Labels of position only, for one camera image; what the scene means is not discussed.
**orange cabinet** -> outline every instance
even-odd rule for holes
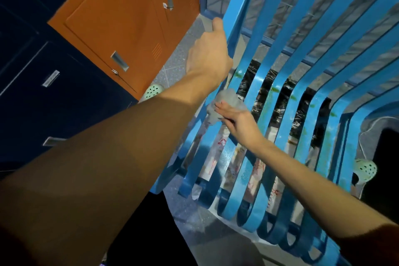
[[[198,13],[199,0],[67,0],[49,24],[139,99]]]

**blue metal chair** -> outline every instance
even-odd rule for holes
[[[235,91],[238,90],[257,47],[262,41],[267,26],[271,23],[273,15],[281,1],[282,0],[264,1],[259,17],[252,30],[252,35],[247,44],[247,48],[228,85],[228,88],[233,88]],[[292,11],[282,26],[277,38],[274,40],[267,52],[267,55],[263,59],[248,90],[247,96],[245,97],[244,102],[249,109],[252,109],[263,80],[271,69],[273,63],[284,49],[292,33],[297,29],[302,18],[307,14],[314,1],[315,0],[298,0],[296,5],[292,8]],[[274,107],[276,106],[277,98],[288,76],[353,1],[354,0],[334,0],[319,21],[313,26],[307,37],[301,42],[281,68],[268,92],[265,105],[258,120],[258,127],[262,133],[266,133],[269,122],[272,118]],[[250,2],[251,0],[231,0],[223,17],[228,50],[231,57],[234,55]],[[292,91],[281,125],[277,132],[275,140],[277,147],[284,149],[286,146],[299,101],[306,88],[334,61],[347,52],[356,41],[361,39],[364,34],[366,34],[378,20],[386,15],[386,13],[397,2],[399,2],[399,0],[376,0],[298,81]],[[379,55],[394,47],[398,42],[398,38],[399,24],[396,24],[316,92],[310,102],[309,110],[305,122],[303,123],[297,150],[294,155],[295,159],[301,163],[305,162],[308,156],[310,142],[316,126],[319,110],[322,102],[327,98],[327,96],[346,82],[350,77],[354,76],[370,63],[375,61]],[[330,179],[343,189],[347,191],[350,190],[353,173],[352,167],[356,157],[360,126],[363,120],[368,116],[379,116],[381,114],[391,114],[395,112],[399,113],[399,104],[397,103],[399,86],[381,93],[371,101],[360,106],[354,113],[345,114],[344,110],[354,100],[366,94],[371,88],[388,81],[390,78],[397,76],[398,74],[399,60],[394,60],[384,68],[372,74],[370,77],[358,83],[334,103],[328,117],[326,131],[317,161],[317,173]],[[221,87],[208,96],[205,105],[214,99],[220,88]],[[209,208],[215,198],[219,196],[217,207],[219,216],[231,220],[235,215],[237,215],[237,225],[249,232],[256,231],[262,239],[272,244],[278,244],[282,249],[294,256],[302,258],[306,263],[316,265],[335,265],[340,258],[339,247],[320,229],[309,213],[305,212],[299,226],[291,222],[292,212],[297,199],[289,189],[284,190],[276,215],[269,214],[266,211],[267,202],[276,178],[276,175],[271,168],[266,167],[262,176],[259,191],[256,194],[253,204],[243,201],[244,193],[251,176],[252,167],[256,160],[252,153],[248,151],[246,152],[231,193],[220,188],[223,176],[227,171],[232,155],[236,149],[237,143],[234,139],[227,139],[226,145],[209,181],[198,178],[214,139],[222,126],[221,122],[210,126],[207,129],[199,142],[198,150],[187,170],[182,168],[182,162],[187,155],[201,124],[204,122],[205,116],[206,111],[204,106],[202,107],[191,132],[185,139],[176,161],[171,166],[165,168],[151,191],[153,193],[159,193],[176,174],[182,175],[184,179],[178,193],[183,197],[188,197],[194,184],[199,183],[202,186],[202,191],[198,198],[198,204],[205,208]],[[271,229],[267,228],[268,222],[272,223]],[[296,237],[292,244],[287,241],[288,233],[291,233]],[[312,258],[309,254],[312,247],[316,247],[321,252],[319,257],[316,259]]]

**person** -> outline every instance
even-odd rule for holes
[[[99,264],[140,209],[197,108],[232,68],[223,22],[216,18],[212,25],[213,32],[205,32],[190,49],[186,75],[179,82],[75,135],[1,181],[5,264]],[[225,102],[216,106],[236,139],[271,166],[353,265],[399,264],[395,223],[279,150],[259,132],[249,111]],[[135,225],[141,230],[151,226],[140,221]],[[157,241],[163,230],[152,233]],[[140,250],[150,246],[141,239],[136,243],[144,243]],[[129,250],[137,259],[143,254]]]

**white cable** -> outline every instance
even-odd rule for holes
[[[376,125],[376,123],[377,123],[379,120],[384,119],[384,118],[391,118],[391,119],[399,120],[399,118],[391,117],[391,116],[384,116],[384,117],[377,118],[377,119],[375,119],[375,120],[372,122],[372,124],[371,124],[371,126],[370,126],[370,128],[369,128],[368,130],[366,130],[366,131],[360,133],[360,135],[359,135],[359,146],[360,146],[360,150],[362,151],[363,157],[364,157],[366,160],[368,160],[368,159],[367,159],[367,157],[366,157],[366,154],[364,153],[364,149],[363,149],[362,143],[360,142],[360,137],[361,137],[363,134],[365,134],[365,133],[371,131],[371,130],[373,129],[373,127]]]

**floor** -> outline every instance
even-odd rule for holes
[[[206,18],[198,17],[196,19],[153,83],[158,83],[168,88],[184,76],[188,50],[205,30],[210,30],[210,25],[210,21]],[[243,36],[240,40],[242,50],[237,51],[236,54],[241,53],[242,55],[249,38]],[[268,49],[269,47],[261,44],[257,49],[254,59],[262,62]],[[286,55],[281,54],[272,69],[279,71],[287,59]],[[236,58],[234,62],[235,66],[237,66],[238,62]],[[308,69],[309,66],[300,63],[290,78],[297,81]],[[329,78],[331,77],[323,74],[310,87],[317,90]],[[334,102],[349,89],[348,85],[343,85],[329,97]],[[362,97],[347,111],[353,111],[358,105],[369,99],[370,97],[367,95]],[[370,122],[364,122],[362,130],[366,130],[369,125]],[[372,157],[381,130],[385,127],[393,127],[393,129],[397,130],[399,128],[399,121],[395,119],[382,119],[375,125],[371,132],[362,136],[362,142],[365,143],[365,150],[370,154],[369,158]],[[181,177],[175,177],[165,188],[164,192],[175,222],[199,266],[304,265],[302,260],[284,252],[277,246],[253,243],[247,237],[223,224],[208,210],[199,207],[191,198],[185,199],[177,195],[181,179]]]

